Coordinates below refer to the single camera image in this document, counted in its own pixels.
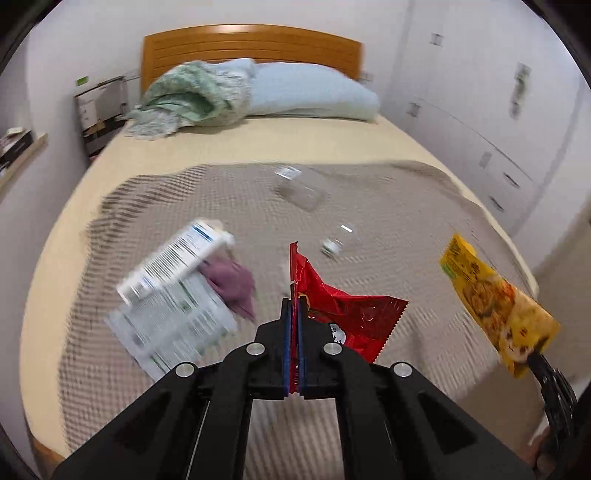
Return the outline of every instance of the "food packaging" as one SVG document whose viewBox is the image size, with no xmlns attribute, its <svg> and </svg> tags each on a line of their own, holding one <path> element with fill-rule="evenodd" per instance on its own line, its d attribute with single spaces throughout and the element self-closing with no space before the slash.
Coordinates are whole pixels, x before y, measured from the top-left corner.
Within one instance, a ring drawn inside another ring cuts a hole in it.
<svg viewBox="0 0 591 480">
<path fill-rule="evenodd" d="M 459 233 L 452 237 L 441 267 L 476 323 L 515 377 L 527 371 L 527 358 L 542 352 L 560 324 L 524 292 L 482 262 Z"/>
<path fill-rule="evenodd" d="M 335 342 L 373 362 L 388 340 L 408 301 L 381 296 L 354 296 L 322 281 L 308 259 L 290 245 L 294 298 L 305 297 L 309 316 L 328 323 Z"/>
</svg>

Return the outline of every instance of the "yellow snack bag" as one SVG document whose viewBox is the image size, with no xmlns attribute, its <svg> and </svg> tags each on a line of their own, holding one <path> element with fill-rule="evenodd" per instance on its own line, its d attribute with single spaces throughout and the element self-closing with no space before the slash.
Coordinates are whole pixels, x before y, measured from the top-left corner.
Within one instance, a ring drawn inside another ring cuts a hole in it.
<svg viewBox="0 0 591 480">
<path fill-rule="evenodd" d="M 491 267 L 459 233 L 455 233 L 441 258 L 443 271 L 452 279 L 457 296 L 480 325 L 503 363 L 515 376 L 527 370 L 527 357 L 541 352 L 560 324 L 524 292 Z"/>
</svg>

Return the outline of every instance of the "pillow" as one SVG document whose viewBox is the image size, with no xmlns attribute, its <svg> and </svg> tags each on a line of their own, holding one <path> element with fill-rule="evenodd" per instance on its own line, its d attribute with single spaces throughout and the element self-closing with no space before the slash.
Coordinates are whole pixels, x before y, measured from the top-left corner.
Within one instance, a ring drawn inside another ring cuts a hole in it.
<svg viewBox="0 0 591 480">
<path fill-rule="evenodd" d="M 335 69 L 311 63 L 262 63 L 247 115 L 373 120 L 378 96 Z"/>
<path fill-rule="evenodd" d="M 253 59 L 228 60 L 221 63 L 216 63 L 215 66 L 219 72 L 237 70 L 239 72 L 246 73 L 249 78 L 253 78 L 256 73 L 256 63 Z"/>
</svg>

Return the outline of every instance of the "drawer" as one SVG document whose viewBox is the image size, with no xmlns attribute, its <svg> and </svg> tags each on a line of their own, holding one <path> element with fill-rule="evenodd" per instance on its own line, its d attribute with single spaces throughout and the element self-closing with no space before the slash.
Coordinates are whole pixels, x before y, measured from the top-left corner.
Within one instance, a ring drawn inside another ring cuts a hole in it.
<svg viewBox="0 0 591 480">
<path fill-rule="evenodd" d="M 535 184 L 499 152 L 483 169 L 484 184 L 479 197 L 508 234 L 524 214 L 535 193 Z"/>
<path fill-rule="evenodd" d="M 498 184 L 499 194 L 509 196 L 515 202 L 529 202 L 535 193 L 534 182 L 508 158 L 495 151 L 484 169 L 493 183 Z"/>
</svg>

